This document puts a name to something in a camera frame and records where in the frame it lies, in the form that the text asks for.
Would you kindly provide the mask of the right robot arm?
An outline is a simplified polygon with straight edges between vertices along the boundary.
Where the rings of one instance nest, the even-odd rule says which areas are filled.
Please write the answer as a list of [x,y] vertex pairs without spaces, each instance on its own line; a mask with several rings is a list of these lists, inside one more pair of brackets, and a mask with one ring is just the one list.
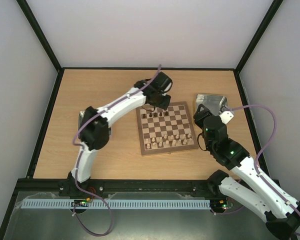
[[205,149],[223,167],[247,184],[241,185],[227,173],[217,170],[208,178],[208,191],[225,195],[256,214],[267,229],[279,240],[298,236],[300,227],[300,200],[278,186],[258,165],[258,158],[238,142],[229,138],[227,123],[234,118],[234,109],[225,108],[214,115],[199,104],[193,116],[202,130]]

